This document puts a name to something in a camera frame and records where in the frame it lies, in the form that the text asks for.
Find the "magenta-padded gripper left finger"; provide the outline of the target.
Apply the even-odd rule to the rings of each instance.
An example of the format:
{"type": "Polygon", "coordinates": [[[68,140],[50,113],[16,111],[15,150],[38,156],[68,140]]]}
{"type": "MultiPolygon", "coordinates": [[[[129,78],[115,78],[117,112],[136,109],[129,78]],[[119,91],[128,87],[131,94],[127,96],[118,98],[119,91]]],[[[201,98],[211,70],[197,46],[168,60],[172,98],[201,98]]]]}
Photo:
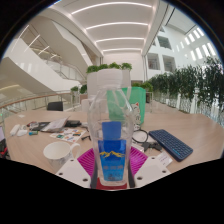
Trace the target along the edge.
{"type": "Polygon", "coordinates": [[[98,172],[94,151],[89,149],[77,159],[69,159],[56,175],[81,187],[95,189],[98,172]]]}

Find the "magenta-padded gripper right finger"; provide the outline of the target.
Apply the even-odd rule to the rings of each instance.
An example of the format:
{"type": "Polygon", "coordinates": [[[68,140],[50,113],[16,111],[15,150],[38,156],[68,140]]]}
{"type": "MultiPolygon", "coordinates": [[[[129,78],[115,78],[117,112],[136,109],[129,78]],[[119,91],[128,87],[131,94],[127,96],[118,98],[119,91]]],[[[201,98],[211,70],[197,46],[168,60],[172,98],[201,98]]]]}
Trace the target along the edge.
{"type": "Polygon", "coordinates": [[[132,147],[128,166],[129,186],[140,188],[170,174],[170,171],[155,156],[147,156],[132,147]]]}

